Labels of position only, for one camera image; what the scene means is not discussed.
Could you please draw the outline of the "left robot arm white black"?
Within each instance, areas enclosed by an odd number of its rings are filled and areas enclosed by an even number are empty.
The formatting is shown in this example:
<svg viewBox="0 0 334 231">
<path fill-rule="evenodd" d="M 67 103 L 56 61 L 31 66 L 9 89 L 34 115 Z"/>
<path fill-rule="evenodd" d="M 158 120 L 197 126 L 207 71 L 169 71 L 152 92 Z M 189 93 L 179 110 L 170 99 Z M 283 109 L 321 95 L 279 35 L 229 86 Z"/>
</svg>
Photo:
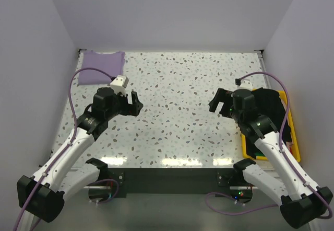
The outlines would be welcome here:
<svg viewBox="0 0 334 231">
<path fill-rule="evenodd" d="M 19 206 L 47 223 L 55 220 L 65 204 L 61 182 L 74 163 L 108 128 L 111 119 L 117 115 L 136 117 L 142 108 L 135 91 L 127 95 L 110 87 L 99 88 L 75 121 L 67 141 L 31 177 L 18 180 Z"/>
</svg>

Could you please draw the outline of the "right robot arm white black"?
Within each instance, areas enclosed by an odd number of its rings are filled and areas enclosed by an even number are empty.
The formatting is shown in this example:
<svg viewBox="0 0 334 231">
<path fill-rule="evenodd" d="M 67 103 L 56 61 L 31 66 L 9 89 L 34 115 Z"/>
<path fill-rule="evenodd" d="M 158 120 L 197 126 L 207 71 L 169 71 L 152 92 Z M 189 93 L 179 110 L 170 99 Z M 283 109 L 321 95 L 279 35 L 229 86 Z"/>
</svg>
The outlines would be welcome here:
<svg viewBox="0 0 334 231">
<path fill-rule="evenodd" d="M 228 91 L 219 88 L 209 103 L 210 112 L 235 120 L 242 134 L 268 158 L 279 179 L 264 172 L 252 159 L 234 164 L 238 176 L 269 196 L 285 221 L 293 228 L 320 218 L 327 211 L 333 194 L 328 187 L 320 187 L 290 153 L 268 116 L 256 107 L 254 93 L 247 89 Z"/>
</svg>

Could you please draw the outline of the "black t shirt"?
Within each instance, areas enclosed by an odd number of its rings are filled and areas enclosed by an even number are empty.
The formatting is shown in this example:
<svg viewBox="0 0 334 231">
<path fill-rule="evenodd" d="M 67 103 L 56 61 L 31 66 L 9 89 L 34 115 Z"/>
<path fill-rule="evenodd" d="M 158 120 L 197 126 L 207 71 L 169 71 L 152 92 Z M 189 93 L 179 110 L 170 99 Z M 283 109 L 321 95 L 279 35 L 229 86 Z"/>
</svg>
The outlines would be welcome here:
<svg viewBox="0 0 334 231">
<path fill-rule="evenodd" d="M 286 110 L 279 93 L 272 89 L 258 88 L 252 94 L 259 112 L 266 115 L 280 131 Z"/>
</svg>

